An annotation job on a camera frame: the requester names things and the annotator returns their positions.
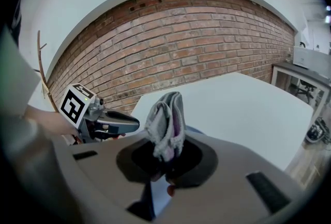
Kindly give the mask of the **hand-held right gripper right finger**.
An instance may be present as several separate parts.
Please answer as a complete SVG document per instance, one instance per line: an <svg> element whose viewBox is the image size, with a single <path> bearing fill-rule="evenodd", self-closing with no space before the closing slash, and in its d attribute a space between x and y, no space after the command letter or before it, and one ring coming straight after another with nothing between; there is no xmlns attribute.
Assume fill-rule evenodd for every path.
<svg viewBox="0 0 331 224"><path fill-rule="evenodd" d="M202 134L191 137L214 149L218 165L201 186L178 189L155 224L254 224L270 216L246 176L262 172L291 203L303 189L284 171L242 145Z"/></svg>

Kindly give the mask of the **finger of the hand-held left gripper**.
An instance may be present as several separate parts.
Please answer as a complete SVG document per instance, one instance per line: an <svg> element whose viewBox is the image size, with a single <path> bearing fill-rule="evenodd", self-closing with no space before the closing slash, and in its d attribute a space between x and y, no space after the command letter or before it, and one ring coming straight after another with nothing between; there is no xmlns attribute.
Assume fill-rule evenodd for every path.
<svg viewBox="0 0 331 224"><path fill-rule="evenodd" d="M97 118L98 130L110 135L121 135L136 131L140 122L135 117L115 110L104 110Z"/></svg>

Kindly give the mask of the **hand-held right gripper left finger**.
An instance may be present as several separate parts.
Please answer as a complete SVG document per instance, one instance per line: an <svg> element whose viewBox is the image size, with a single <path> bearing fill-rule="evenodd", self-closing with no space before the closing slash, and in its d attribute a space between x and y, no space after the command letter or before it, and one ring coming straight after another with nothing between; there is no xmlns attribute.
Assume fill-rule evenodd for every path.
<svg viewBox="0 0 331 224"><path fill-rule="evenodd" d="M68 146L52 137L64 179L76 199L83 224L151 224L126 209L139 200L143 184L129 182L116 164L123 148L143 139L143 134L114 141Z"/></svg>

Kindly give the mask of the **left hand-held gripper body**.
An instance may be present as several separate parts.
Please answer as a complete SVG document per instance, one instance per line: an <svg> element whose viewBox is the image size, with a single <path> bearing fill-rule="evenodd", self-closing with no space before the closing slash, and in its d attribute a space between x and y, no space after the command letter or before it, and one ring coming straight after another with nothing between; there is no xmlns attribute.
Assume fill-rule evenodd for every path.
<svg viewBox="0 0 331 224"><path fill-rule="evenodd" d="M68 85L59 112L74 126L82 143L101 142L95 136L96 122L105 110L103 99L80 83Z"/></svg>

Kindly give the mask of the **gray cloth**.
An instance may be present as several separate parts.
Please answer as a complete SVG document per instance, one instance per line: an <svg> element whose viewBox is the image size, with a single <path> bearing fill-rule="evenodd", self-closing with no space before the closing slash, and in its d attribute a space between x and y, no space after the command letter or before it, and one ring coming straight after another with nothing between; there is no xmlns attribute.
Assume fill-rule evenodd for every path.
<svg viewBox="0 0 331 224"><path fill-rule="evenodd" d="M170 162L181 155L186 123L180 92L166 93L152 106L144 130L159 161Z"/></svg>

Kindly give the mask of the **person's left forearm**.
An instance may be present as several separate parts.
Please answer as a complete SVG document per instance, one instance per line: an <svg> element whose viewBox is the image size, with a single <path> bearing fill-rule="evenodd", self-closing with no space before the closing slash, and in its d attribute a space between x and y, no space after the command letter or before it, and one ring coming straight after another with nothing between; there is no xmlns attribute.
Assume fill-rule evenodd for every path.
<svg viewBox="0 0 331 224"><path fill-rule="evenodd" d="M39 125L54 134L78 136L75 126L69 123L58 112L44 111L28 105L24 117L36 121Z"/></svg>

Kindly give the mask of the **black round floor device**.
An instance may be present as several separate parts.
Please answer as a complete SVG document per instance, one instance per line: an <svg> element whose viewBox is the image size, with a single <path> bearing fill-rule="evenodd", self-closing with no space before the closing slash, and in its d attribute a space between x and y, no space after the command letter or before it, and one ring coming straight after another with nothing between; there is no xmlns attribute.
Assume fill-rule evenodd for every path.
<svg viewBox="0 0 331 224"><path fill-rule="evenodd" d="M327 127L324 119L318 117L312 124L305 136L310 143L323 141L325 144L331 143L330 129Z"/></svg>

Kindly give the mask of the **black office chair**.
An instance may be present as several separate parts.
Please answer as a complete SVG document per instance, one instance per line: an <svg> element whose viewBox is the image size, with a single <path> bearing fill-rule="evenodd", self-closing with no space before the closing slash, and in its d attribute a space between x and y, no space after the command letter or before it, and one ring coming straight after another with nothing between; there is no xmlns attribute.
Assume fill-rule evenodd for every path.
<svg viewBox="0 0 331 224"><path fill-rule="evenodd" d="M298 85L295 92L295 96L297 97L298 95L305 95L307 98L307 102L310 103L310 100L313 99L312 93L314 92L316 87L302 79L299 80L299 83L300 85L303 85L304 88L300 88L300 86Z"/></svg>

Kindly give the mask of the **dark-topped white side table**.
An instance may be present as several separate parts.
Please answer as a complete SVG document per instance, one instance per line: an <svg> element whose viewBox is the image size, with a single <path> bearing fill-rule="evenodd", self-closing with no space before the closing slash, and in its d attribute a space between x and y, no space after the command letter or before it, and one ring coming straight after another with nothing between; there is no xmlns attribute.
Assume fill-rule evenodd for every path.
<svg viewBox="0 0 331 224"><path fill-rule="evenodd" d="M272 80L271 85L276 86L278 73L284 73L288 75L287 80L287 87L290 85L290 79L291 77L295 77L299 79L300 81L304 81L313 87L315 87L315 90L313 92L313 98L310 99L309 105L311 107L314 106L314 103L316 101L316 98L318 96L318 92L322 92L322 97L317 105L317 107L313 111L313 115L310 121L311 126L315 120L319 117L323 106L325 105L327 98L329 96L329 93L331 92L331 82L329 79L319 75L316 72L313 72L309 69L305 69L299 66L296 66L294 64L288 63L288 62L278 62L273 64L273 74L272 74Z"/></svg>

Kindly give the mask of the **white printer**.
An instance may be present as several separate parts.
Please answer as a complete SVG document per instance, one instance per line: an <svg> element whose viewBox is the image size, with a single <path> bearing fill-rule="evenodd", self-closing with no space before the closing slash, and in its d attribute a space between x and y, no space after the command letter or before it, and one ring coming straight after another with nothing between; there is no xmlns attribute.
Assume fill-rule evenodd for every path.
<svg viewBox="0 0 331 224"><path fill-rule="evenodd" d="M302 47L294 47L293 64L313 71L331 69L331 56Z"/></svg>

